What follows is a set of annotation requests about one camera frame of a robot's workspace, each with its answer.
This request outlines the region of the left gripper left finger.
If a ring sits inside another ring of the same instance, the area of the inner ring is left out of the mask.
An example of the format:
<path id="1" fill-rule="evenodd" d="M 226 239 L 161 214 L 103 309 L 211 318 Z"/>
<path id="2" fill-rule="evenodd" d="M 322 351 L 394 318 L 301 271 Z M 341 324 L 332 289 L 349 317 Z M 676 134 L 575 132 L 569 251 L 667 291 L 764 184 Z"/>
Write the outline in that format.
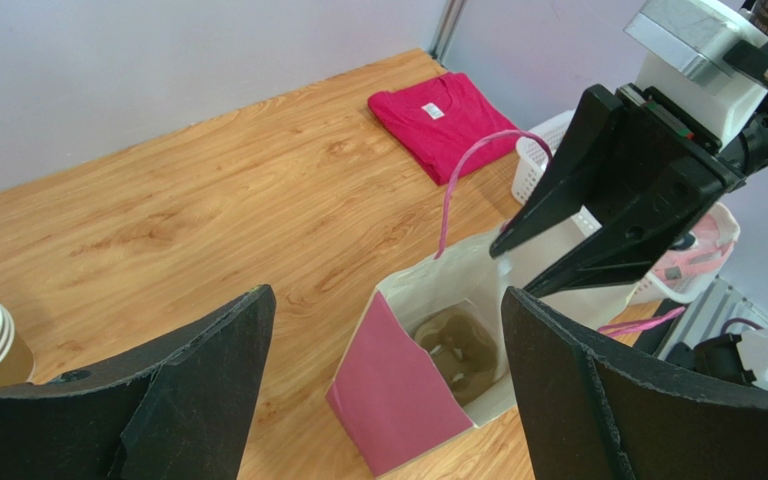
<path id="1" fill-rule="evenodd" d="M 0 388 L 0 479 L 234 479 L 271 344 L 259 285 L 51 381 Z"/>

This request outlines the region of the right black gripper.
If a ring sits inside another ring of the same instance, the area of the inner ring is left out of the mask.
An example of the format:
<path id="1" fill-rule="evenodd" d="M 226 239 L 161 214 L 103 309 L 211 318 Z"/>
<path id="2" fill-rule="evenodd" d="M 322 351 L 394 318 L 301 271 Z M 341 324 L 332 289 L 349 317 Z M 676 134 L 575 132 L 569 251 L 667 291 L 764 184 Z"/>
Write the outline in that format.
<path id="1" fill-rule="evenodd" d="M 630 84 L 615 94 L 599 84 L 587 88 L 556 154 L 492 242 L 490 256 L 498 258 L 578 213 L 601 167 L 596 206 L 602 228 L 524 290 L 542 298 L 638 282 L 739 180 L 695 143 L 695 133 Z"/>

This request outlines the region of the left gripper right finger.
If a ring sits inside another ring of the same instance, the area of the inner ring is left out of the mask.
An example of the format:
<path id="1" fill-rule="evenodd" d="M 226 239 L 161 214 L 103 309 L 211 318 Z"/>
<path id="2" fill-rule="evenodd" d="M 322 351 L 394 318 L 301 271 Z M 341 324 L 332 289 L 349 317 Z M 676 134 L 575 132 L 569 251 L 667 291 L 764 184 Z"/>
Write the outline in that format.
<path id="1" fill-rule="evenodd" d="M 768 391 L 663 362 L 511 287 L 508 362 L 539 479 L 768 479 Z"/>

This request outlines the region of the beige Cakes paper bag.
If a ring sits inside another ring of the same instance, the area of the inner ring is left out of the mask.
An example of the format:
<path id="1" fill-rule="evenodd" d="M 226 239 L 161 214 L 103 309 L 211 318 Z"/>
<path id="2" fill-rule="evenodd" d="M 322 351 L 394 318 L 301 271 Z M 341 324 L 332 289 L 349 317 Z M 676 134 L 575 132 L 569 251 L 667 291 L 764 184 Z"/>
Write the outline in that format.
<path id="1" fill-rule="evenodd" d="M 326 394 L 373 476 L 386 475 L 514 407 L 501 316 L 505 291 L 528 284 L 597 228 L 584 209 L 496 259 L 488 250 L 497 229 L 456 243 L 441 239 L 432 255 L 376 285 Z M 500 341 L 508 373 L 461 407 L 413 334 L 427 316 L 464 301 L 475 306 Z"/>

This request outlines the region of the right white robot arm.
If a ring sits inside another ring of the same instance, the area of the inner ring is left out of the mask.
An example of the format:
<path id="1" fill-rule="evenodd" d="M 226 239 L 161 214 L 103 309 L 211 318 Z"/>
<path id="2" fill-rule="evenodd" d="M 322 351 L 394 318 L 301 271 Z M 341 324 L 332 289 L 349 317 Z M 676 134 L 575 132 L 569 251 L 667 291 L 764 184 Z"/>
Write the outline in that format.
<path id="1" fill-rule="evenodd" d="M 729 275 L 768 303 L 768 94 L 738 136 L 717 140 L 655 88 L 596 85 L 524 207 L 490 247 L 508 254 L 586 211 L 597 230 L 529 281 L 535 296 L 642 279 L 725 200 L 751 224 Z"/>

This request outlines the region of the white and pink clothes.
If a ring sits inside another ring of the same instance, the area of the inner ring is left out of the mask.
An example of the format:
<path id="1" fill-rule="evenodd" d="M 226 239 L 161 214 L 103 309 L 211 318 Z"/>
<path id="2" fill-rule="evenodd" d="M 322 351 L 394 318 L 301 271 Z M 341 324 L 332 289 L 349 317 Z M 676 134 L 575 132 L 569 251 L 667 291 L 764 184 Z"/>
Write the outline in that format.
<path id="1" fill-rule="evenodd" d="M 706 290 L 736 246 L 741 228 L 729 208 L 717 202 L 692 228 L 695 242 L 685 250 L 669 250 L 647 279 L 680 303 L 690 303 Z"/>

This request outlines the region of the folded red t-shirt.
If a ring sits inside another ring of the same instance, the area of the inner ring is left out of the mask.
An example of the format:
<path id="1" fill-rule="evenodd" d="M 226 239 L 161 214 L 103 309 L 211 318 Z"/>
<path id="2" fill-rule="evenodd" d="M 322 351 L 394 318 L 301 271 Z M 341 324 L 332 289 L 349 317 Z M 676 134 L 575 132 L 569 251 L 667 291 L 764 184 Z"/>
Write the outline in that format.
<path id="1" fill-rule="evenodd" d="M 384 128 L 437 185 L 449 182 L 462 155 L 482 138 L 516 126 L 463 73 L 447 72 L 367 100 Z"/>

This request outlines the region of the aluminium frame rail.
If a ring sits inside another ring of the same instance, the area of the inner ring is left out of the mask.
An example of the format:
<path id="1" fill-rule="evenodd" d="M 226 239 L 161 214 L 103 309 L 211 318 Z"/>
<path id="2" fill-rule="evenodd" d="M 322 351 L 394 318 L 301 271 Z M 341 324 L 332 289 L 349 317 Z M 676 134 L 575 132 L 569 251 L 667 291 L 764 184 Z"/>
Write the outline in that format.
<path id="1" fill-rule="evenodd" d="M 677 343 L 694 347 L 718 336 L 722 326 L 733 318 L 749 320 L 768 328 L 768 315 L 749 297 L 717 276 L 710 286 L 672 322 L 653 356 L 665 360 Z"/>

